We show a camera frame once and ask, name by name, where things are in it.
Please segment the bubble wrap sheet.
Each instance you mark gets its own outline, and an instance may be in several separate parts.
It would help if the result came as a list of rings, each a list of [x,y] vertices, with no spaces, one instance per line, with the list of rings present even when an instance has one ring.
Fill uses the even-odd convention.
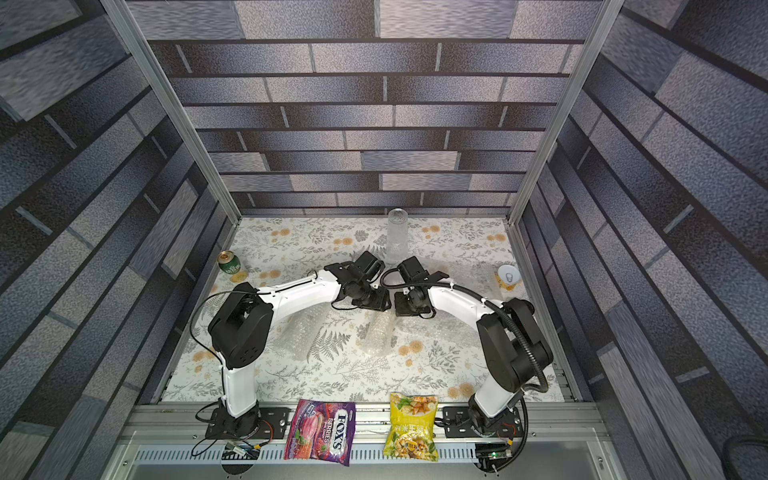
[[[401,317],[395,332],[408,338],[455,344],[462,348],[480,348],[477,331],[451,315],[438,313],[434,318]]]

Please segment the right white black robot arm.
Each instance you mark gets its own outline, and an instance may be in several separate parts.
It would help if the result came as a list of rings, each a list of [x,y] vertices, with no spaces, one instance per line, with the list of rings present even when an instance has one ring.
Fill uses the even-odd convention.
[[[491,423],[528,393],[549,391],[545,369],[554,356],[530,302],[486,298],[443,272],[428,273],[415,257],[386,271],[381,285],[396,292],[402,313],[446,312],[477,332],[488,371],[469,401],[478,424]]]

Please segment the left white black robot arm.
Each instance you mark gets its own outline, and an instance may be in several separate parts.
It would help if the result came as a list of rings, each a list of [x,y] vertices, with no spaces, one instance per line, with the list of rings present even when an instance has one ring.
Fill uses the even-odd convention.
[[[365,251],[355,260],[275,287],[237,285],[208,326],[213,351],[222,362],[222,405],[228,414],[239,418],[257,406],[253,370],[274,321],[345,299],[354,309],[384,312],[391,308],[389,293],[374,284],[383,267],[383,260]]]

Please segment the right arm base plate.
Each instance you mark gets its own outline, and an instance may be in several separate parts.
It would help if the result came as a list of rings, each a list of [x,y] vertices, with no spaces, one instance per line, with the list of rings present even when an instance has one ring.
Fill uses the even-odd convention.
[[[518,439],[525,436],[520,410],[504,409],[487,418],[469,406],[446,406],[441,410],[442,428],[447,438]]]

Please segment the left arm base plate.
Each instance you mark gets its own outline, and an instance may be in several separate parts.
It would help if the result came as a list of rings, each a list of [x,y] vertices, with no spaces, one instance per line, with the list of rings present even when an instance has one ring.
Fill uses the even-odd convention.
[[[275,440],[283,439],[291,410],[284,407],[256,408],[235,418],[224,406],[218,406],[206,421],[207,440]]]

